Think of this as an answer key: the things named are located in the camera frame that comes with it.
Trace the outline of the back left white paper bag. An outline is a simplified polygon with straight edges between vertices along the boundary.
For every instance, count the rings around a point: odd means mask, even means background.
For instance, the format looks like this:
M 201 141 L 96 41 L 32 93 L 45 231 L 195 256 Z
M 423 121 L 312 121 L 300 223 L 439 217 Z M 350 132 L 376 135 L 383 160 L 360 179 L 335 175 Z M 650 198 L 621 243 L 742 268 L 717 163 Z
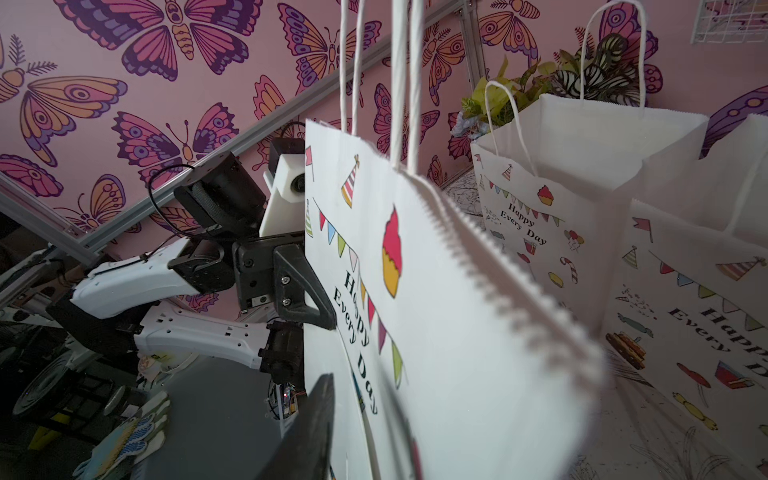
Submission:
M 631 201 L 698 159 L 708 123 L 648 107 L 643 58 L 630 63 L 635 95 L 590 99 L 600 59 L 583 54 L 567 97 L 544 94 L 471 145 L 486 228 L 592 333 Z

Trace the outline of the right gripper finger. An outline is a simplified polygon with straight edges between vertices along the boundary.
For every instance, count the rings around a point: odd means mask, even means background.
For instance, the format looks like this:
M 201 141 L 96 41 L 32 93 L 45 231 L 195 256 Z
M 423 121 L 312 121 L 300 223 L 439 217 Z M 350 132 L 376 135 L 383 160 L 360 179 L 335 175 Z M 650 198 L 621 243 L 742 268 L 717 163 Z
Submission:
M 304 409 L 256 479 L 328 479 L 334 414 L 334 376 L 324 374 L 315 383 Z

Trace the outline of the potted green leafy plant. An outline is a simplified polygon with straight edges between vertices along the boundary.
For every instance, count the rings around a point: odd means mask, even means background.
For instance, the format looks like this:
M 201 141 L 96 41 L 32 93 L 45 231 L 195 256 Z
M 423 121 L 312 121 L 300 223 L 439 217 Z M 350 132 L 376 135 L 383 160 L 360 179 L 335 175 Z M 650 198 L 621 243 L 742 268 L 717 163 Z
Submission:
M 522 111 L 543 94 L 562 98 L 597 100 L 614 104 L 640 104 L 637 62 L 629 56 L 629 40 L 611 33 L 596 41 L 581 37 L 586 44 L 585 71 L 579 72 L 581 53 L 565 50 L 555 53 L 551 62 L 537 62 L 515 78 L 505 76 L 507 62 L 494 80 L 511 91 L 515 105 L 497 87 L 488 87 L 483 79 L 472 94 L 462 99 L 462 109 L 449 120 L 451 135 L 475 140 L 492 126 L 510 123 L 516 111 Z

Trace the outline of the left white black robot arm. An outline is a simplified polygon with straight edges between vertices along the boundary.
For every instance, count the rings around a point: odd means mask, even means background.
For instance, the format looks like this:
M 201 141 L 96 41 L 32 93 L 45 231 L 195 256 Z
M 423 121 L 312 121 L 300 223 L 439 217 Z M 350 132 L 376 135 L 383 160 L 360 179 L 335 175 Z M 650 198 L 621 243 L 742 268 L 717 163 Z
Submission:
M 335 329 L 333 304 L 304 252 L 309 235 L 305 183 L 311 151 L 289 141 L 271 157 L 260 188 L 225 152 L 190 167 L 176 200 L 196 220 L 171 243 L 92 269 L 48 314 L 104 356 L 187 351 L 268 373 L 280 383 L 303 366 L 299 330 Z M 276 323 L 260 341 L 246 323 L 188 312 L 178 296 L 235 289 L 242 310 L 272 305 Z

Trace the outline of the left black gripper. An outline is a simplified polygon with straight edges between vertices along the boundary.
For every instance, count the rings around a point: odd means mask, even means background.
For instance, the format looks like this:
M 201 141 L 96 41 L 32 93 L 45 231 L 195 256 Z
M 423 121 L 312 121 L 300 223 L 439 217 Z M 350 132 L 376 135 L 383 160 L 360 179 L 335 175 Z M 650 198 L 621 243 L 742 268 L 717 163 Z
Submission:
M 336 312 L 304 255 L 304 240 L 303 233 L 287 233 L 233 244 L 239 307 L 249 310 L 275 302 L 283 320 L 334 330 Z

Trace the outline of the white paper gift bag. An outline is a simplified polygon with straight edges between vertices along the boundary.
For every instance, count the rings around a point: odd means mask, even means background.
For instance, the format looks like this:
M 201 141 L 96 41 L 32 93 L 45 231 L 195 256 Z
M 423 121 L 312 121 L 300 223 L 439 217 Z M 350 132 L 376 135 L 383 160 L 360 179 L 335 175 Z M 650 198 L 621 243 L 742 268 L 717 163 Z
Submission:
M 392 5 L 388 155 L 306 124 L 305 252 L 335 317 L 305 331 L 333 377 L 326 479 L 563 479 L 589 436 L 601 348 L 417 172 L 424 5 Z

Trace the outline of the back right white paper bag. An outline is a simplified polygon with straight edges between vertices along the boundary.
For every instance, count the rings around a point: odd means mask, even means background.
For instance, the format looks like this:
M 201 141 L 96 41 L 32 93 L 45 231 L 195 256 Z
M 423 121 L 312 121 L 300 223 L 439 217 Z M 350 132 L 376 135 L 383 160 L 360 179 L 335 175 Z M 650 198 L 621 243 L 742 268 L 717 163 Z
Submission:
M 766 477 L 765 116 L 631 201 L 602 325 L 625 363 Z

